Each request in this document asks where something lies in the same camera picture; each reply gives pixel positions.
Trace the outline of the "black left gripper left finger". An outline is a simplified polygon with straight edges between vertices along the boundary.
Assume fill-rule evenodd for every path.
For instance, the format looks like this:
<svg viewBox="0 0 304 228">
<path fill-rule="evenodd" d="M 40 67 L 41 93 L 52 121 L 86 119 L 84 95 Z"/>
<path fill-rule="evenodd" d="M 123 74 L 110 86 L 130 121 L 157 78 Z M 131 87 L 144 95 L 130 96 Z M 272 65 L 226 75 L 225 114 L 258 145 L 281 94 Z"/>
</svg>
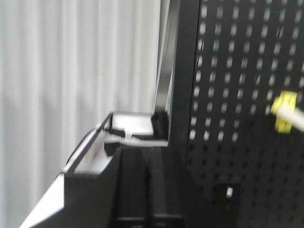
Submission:
<svg viewBox="0 0 304 228">
<path fill-rule="evenodd" d="M 118 147 L 100 173 L 65 177 L 65 228 L 148 228 L 143 147 Z"/>
</svg>

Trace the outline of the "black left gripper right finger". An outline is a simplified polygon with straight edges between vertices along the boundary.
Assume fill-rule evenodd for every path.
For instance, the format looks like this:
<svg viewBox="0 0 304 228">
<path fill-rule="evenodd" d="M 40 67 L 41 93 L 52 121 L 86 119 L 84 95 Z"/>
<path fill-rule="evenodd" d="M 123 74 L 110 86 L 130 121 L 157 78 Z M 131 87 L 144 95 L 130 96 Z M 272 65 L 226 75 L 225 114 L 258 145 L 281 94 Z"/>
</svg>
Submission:
<svg viewBox="0 0 304 228">
<path fill-rule="evenodd" d="M 153 147 L 149 157 L 149 227 L 184 228 L 178 171 L 184 164 L 172 147 Z"/>
</svg>

